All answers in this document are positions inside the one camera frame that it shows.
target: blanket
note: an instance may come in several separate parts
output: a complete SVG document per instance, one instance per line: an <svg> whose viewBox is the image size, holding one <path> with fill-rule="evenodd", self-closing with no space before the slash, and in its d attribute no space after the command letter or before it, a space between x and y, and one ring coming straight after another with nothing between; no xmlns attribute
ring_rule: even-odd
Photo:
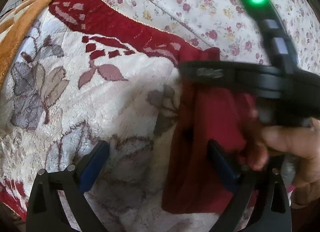
<svg viewBox="0 0 320 232"><path fill-rule="evenodd" d="M272 1L300 67L318 72L320 28L308 3ZM210 47L223 60L267 64L260 39L238 0L53 0L3 82L1 200L25 217L39 169L63 170L104 139L110 159L85 197L109 231L208 231L218 214L161 209L181 95L175 65Z"/></svg>

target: metal screw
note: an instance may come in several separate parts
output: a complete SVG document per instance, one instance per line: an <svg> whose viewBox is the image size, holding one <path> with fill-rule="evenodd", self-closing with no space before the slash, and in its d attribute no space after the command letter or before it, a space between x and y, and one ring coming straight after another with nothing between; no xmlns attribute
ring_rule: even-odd
<svg viewBox="0 0 320 232"><path fill-rule="evenodd" d="M247 171L249 171L249 166L248 165L241 165L241 170L243 171L243 172L247 172Z"/></svg>
<svg viewBox="0 0 320 232"><path fill-rule="evenodd" d="M40 169L40 170L38 171L38 174L39 174L39 175L43 175L43 174L44 174L44 172L45 172L45 170L44 170L44 169Z"/></svg>
<svg viewBox="0 0 320 232"><path fill-rule="evenodd" d="M279 174L279 170L277 168L273 168L272 169L273 174L278 175Z"/></svg>
<svg viewBox="0 0 320 232"><path fill-rule="evenodd" d="M74 165L69 165L68 167L67 167L67 170L68 171L70 171L70 172L72 172L72 171L74 171L75 170L75 166Z"/></svg>

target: finger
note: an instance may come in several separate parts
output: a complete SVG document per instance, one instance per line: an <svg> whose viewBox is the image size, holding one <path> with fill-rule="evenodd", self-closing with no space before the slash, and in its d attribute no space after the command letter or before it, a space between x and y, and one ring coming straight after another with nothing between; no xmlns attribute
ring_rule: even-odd
<svg viewBox="0 0 320 232"><path fill-rule="evenodd" d="M261 171L268 162L268 149L265 145L256 144L250 147L248 153L248 165L255 171Z"/></svg>
<svg viewBox="0 0 320 232"><path fill-rule="evenodd" d="M281 152L305 159L313 159L319 154L320 132L311 128L264 127L261 135L268 147Z"/></svg>
<svg viewBox="0 0 320 232"><path fill-rule="evenodd" d="M304 206L309 205L320 197L320 180L309 183L293 191L293 202Z"/></svg>
<svg viewBox="0 0 320 232"><path fill-rule="evenodd" d="M311 127L314 131L320 131L320 121L318 119L311 118Z"/></svg>
<svg viewBox="0 0 320 232"><path fill-rule="evenodd" d="M292 182L295 187L304 187L320 180L320 158L300 159L296 176Z"/></svg>

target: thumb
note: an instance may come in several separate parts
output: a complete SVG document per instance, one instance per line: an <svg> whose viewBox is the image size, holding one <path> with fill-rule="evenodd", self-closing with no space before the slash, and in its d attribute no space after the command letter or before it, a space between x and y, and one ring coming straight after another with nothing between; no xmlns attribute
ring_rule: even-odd
<svg viewBox="0 0 320 232"><path fill-rule="evenodd" d="M265 144L277 151L292 153L305 159L318 155L320 122L312 119L313 128L264 127L261 131Z"/></svg>

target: pink leaf pattern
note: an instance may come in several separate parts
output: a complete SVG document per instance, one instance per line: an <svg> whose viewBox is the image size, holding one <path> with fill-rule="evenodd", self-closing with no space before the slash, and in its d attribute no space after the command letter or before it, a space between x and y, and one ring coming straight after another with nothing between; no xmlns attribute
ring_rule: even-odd
<svg viewBox="0 0 320 232"><path fill-rule="evenodd" d="M98 73L107 81L127 81L127 79L122 76L118 67L114 66L113 64L103 64L97 68Z"/></svg>
<svg viewBox="0 0 320 232"><path fill-rule="evenodd" d="M94 68L90 69L89 71L84 72L84 73L80 76L79 81L78 81L78 89L81 89L81 87L82 87L84 84L86 84L86 83L88 83L88 82L91 81L94 73L96 72L96 69L97 69L97 68L94 67Z"/></svg>

